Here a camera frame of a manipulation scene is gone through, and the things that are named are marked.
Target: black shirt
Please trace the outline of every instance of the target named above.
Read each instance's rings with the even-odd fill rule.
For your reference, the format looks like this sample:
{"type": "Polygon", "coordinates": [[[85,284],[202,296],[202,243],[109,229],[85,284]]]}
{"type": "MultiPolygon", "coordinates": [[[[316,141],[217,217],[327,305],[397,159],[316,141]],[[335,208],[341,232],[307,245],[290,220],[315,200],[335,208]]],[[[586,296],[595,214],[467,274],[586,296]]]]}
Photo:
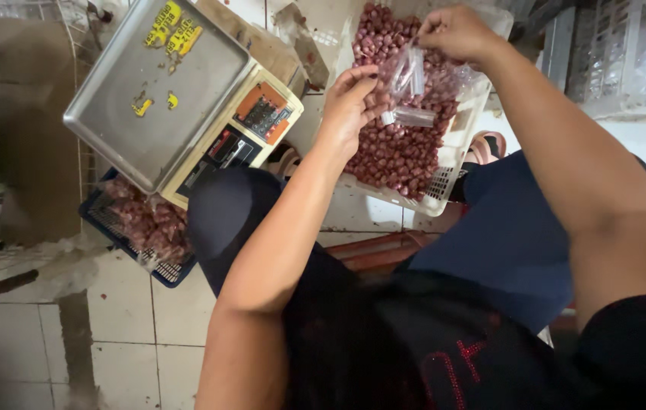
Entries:
{"type": "Polygon", "coordinates": [[[317,301],[294,332],[292,408],[646,408],[646,295],[612,303],[575,355],[453,276],[407,271],[317,301]]]}

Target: stainless steel tray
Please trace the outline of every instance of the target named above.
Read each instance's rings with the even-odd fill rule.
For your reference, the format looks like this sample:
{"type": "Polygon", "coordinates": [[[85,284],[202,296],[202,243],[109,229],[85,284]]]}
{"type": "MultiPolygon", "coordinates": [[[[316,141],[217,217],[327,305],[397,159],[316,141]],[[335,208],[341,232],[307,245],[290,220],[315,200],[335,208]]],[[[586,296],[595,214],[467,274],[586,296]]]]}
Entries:
{"type": "Polygon", "coordinates": [[[167,0],[137,0],[63,117],[65,125],[146,193],[156,192],[199,140],[255,61],[186,0],[181,18],[203,31],[170,74],[164,47],[145,45],[167,0]],[[178,105],[169,109],[169,93],[178,105]],[[142,117],[138,107],[153,104],[142,117]]]}

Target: knee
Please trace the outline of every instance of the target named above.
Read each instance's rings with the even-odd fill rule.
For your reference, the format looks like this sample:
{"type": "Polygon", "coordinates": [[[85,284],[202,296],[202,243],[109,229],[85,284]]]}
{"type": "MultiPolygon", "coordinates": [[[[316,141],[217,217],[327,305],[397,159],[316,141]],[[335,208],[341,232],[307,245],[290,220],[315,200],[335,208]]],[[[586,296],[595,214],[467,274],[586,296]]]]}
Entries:
{"type": "Polygon", "coordinates": [[[190,229],[245,220],[253,208],[271,207],[282,187],[273,174],[261,169],[220,169],[198,181],[189,195],[190,229]]]}
{"type": "Polygon", "coordinates": [[[249,200],[249,169],[220,169],[194,184],[187,210],[190,222],[215,218],[221,210],[233,210],[235,204],[249,200]]]}

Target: shallot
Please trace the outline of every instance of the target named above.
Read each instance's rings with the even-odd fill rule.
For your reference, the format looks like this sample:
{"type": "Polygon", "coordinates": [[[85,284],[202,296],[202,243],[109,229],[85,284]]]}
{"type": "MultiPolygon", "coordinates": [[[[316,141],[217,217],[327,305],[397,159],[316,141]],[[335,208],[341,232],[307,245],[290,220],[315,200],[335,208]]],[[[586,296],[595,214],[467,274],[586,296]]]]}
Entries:
{"type": "Polygon", "coordinates": [[[146,196],[126,178],[103,183],[114,200],[109,209],[118,215],[115,227],[139,253],[153,249],[160,262],[177,264],[187,259],[191,245],[186,237],[187,214],[159,195],[146,196]]]}

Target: digital scale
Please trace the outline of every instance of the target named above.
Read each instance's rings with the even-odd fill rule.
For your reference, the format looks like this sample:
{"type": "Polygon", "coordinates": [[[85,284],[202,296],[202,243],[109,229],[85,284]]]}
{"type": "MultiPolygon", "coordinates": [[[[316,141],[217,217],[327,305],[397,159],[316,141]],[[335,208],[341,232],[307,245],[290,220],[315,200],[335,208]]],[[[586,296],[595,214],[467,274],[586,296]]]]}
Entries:
{"type": "Polygon", "coordinates": [[[63,121],[142,191],[187,209],[218,169],[262,165],[302,112],[186,0],[138,0],[63,121]]]}

